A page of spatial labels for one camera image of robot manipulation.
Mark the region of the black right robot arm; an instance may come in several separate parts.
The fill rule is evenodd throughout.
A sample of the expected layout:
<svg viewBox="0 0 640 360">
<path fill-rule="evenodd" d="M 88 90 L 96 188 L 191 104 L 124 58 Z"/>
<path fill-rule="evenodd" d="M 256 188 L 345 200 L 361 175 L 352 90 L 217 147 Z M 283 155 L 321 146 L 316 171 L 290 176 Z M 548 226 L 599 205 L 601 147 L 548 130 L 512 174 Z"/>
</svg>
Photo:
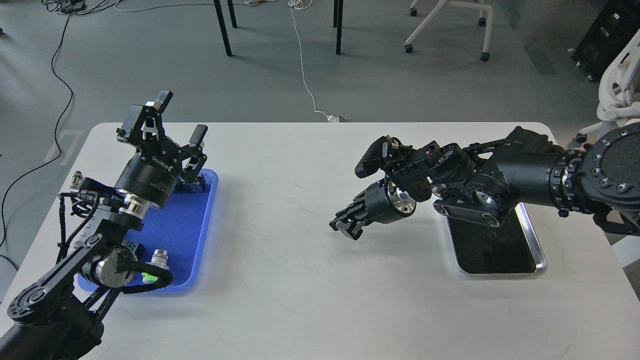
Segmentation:
<svg viewBox="0 0 640 360">
<path fill-rule="evenodd" d="M 334 231 L 358 240 L 372 223 L 390 224 L 414 214 L 436 196 L 448 218 L 499 228 L 520 203 L 592 215 L 610 234 L 639 235 L 639 123 L 604 134 L 583 150 L 564 149 L 549 137 L 516 126 L 505 138 L 421 148 L 397 137 L 375 140 L 355 166 L 358 178 L 384 177 L 355 196 L 330 221 Z"/>
</svg>

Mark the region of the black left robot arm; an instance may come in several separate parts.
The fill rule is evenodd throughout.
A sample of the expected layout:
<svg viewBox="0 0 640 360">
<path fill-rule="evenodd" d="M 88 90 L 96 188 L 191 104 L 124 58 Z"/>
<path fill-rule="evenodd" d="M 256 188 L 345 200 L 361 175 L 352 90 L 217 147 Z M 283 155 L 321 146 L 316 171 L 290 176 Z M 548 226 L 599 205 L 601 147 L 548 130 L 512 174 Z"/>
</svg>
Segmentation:
<svg viewBox="0 0 640 360">
<path fill-rule="evenodd" d="M 62 239 L 55 266 L 23 289 L 7 306 L 13 326 L 1 337 L 3 360 L 77 360 L 101 343 L 103 319 L 120 294 L 166 288 L 168 269 L 141 262 L 126 246 L 140 231 L 149 208 L 163 208 L 176 186 L 203 191 L 198 175 L 207 157 L 208 130 L 195 127 L 187 145 L 167 137 L 162 113 L 173 93 L 133 105 L 117 139 L 135 147 L 116 184 L 73 180 L 62 197 L 89 203 L 83 222 Z"/>
</svg>

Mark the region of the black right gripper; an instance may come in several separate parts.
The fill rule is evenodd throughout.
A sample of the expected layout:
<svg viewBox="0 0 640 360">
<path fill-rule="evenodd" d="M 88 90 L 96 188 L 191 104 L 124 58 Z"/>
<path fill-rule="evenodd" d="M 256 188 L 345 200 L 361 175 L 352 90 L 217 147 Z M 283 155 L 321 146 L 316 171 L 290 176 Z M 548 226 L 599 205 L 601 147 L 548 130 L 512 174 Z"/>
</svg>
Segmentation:
<svg viewBox="0 0 640 360">
<path fill-rule="evenodd" d="M 336 212 L 329 226 L 352 240 L 358 240 L 364 226 L 390 224 L 412 216 L 416 205 L 414 199 L 390 180 L 378 180 L 357 194 L 345 209 Z"/>
</svg>

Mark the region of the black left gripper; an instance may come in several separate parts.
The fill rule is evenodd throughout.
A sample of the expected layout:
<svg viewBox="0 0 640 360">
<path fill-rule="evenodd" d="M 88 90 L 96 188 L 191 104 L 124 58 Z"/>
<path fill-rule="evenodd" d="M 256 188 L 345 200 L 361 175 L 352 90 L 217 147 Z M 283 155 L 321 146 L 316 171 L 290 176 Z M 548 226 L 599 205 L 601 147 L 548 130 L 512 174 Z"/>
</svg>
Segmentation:
<svg viewBox="0 0 640 360">
<path fill-rule="evenodd" d="M 177 174 L 188 169 L 201 171 L 207 160 L 202 143 L 208 126 L 198 124 L 184 146 L 166 136 L 162 113 L 172 98 L 171 91 L 160 91 L 154 101 L 132 105 L 116 129 L 117 140 L 135 146 L 136 153 L 119 176 L 115 191 L 154 208 L 165 207 L 174 193 Z"/>
</svg>

